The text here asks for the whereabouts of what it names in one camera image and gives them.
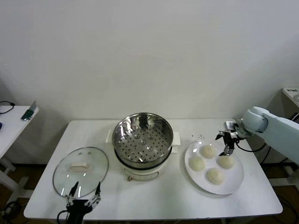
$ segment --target stainless steel steamer basket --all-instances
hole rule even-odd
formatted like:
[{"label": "stainless steel steamer basket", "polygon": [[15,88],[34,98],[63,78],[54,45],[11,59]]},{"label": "stainless steel steamer basket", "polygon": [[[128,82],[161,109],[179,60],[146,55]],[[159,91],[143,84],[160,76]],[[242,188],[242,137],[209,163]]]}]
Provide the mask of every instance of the stainless steel steamer basket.
[{"label": "stainless steel steamer basket", "polygon": [[173,132],[170,124],[152,113],[137,113],[122,120],[112,135],[115,154],[133,169],[159,166],[171,153]]}]

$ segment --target wooden floor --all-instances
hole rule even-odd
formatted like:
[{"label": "wooden floor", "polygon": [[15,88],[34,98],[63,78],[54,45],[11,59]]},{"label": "wooden floor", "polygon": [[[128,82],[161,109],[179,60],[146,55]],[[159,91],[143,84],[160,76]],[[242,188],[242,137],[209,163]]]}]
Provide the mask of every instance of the wooden floor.
[{"label": "wooden floor", "polygon": [[[22,176],[29,176],[30,181],[25,185],[26,189],[34,189],[38,183],[39,178],[43,173],[44,167],[37,166],[37,167],[30,167],[30,166],[17,166],[17,170],[15,172],[10,172],[8,175],[14,179],[16,182],[20,180]],[[266,172],[268,178],[283,178],[286,177],[287,174],[284,172],[282,168],[270,168]],[[277,195],[285,198],[288,200],[292,206],[296,209],[297,214],[299,214],[299,193],[293,186],[288,187],[274,187],[274,190]],[[3,208],[6,204],[10,195],[10,191],[5,188],[2,184],[0,184],[0,208]],[[18,199],[18,202],[23,205],[21,212],[18,216],[14,219],[11,219],[10,222],[13,224],[22,224],[23,222],[27,221],[27,219],[23,216],[23,211],[25,209],[25,204],[27,203],[28,199]],[[276,216],[282,223],[293,223],[295,217],[292,211],[284,206],[284,212],[280,215]],[[29,220],[26,222],[27,224],[50,224],[50,222],[45,220]],[[87,222],[89,224],[97,224],[98,222]],[[114,224],[117,222],[100,222],[101,224]],[[177,224],[177,221],[150,221],[150,222],[131,222],[132,224]],[[219,219],[210,219],[210,220],[184,220],[180,221],[178,224],[221,224]],[[250,224],[279,224],[273,216],[267,217],[257,217]]]}]

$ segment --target small table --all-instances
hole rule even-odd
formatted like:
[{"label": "small table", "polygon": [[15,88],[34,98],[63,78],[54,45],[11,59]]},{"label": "small table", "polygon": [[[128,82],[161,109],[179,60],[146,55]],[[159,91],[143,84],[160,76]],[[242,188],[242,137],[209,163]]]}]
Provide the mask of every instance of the small table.
[{"label": "small table", "polygon": [[[0,106],[0,112],[7,111],[9,108],[11,107]],[[28,177],[22,177],[20,182],[17,183],[7,176],[10,170],[15,171],[15,167],[4,156],[6,151],[30,123],[30,121],[21,120],[22,115],[27,109],[29,109],[29,106],[14,106],[11,111],[5,114],[0,114],[0,122],[2,123],[2,128],[0,129],[0,163],[6,167],[4,172],[0,171],[0,182],[13,192],[7,203],[15,201],[19,197],[30,198],[33,192],[32,190],[25,190],[23,188],[28,181]],[[36,108],[32,118],[38,113],[38,111],[39,109]]]},{"label": "small table", "polygon": [[[85,220],[171,220],[262,216],[281,213],[283,208],[253,153],[239,149],[235,154],[244,166],[244,181],[230,195],[215,195],[198,187],[184,165],[184,153],[191,141],[202,134],[215,139],[227,119],[170,119],[181,136],[178,153],[168,158],[165,171],[146,182],[127,181],[112,144],[105,143],[118,120],[78,120],[69,123],[24,211],[27,218],[56,219],[66,200],[55,192],[52,178],[57,164],[80,147],[105,151],[108,174],[101,185],[102,200],[85,215]],[[250,149],[247,141],[241,147]]]}]

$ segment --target table leg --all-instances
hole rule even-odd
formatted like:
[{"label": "table leg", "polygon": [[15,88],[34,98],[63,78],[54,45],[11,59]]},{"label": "table leg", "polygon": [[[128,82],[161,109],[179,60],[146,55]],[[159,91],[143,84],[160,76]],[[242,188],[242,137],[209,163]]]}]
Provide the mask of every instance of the table leg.
[{"label": "table leg", "polygon": [[9,159],[5,156],[3,156],[0,159],[0,164],[2,164],[4,167],[6,167],[7,169],[11,170],[11,171],[15,171],[15,167],[13,164],[11,164],[11,162],[9,161]]},{"label": "table leg", "polygon": [[7,187],[8,189],[14,191],[19,188],[19,185],[17,182],[15,182],[13,179],[9,178],[5,173],[0,171],[0,180],[2,184]]},{"label": "table leg", "polygon": [[20,182],[17,183],[13,179],[8,177],[5,173],[0,171],[0,181],[3,183],[4,186],[6,186],[8,189],[10,189],[13,192],[9,200],[7,201],[7,203],[16,201],[19,197],[21,198],[31,197],[33,190],[24,189],[24,185],[27,183],[28,179],[29,179],[28,177],[24,176],[21,178]]}]

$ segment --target robotic arm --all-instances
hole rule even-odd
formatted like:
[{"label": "robotic arm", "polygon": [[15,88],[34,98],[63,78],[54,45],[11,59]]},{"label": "robotic arm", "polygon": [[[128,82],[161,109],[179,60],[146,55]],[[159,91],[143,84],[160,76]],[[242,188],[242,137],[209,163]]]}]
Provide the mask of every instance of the robotic arm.
[{"label": "robotic arm", "polygon": [[257,134],[265,143],[299,164],[299,124],[277,117],[261,107],[252,107],[237,122],[227,121],[226,130],[220,132],[216,140],[223,137],[225,148],[220,155],[231,155],[235,144]]}]

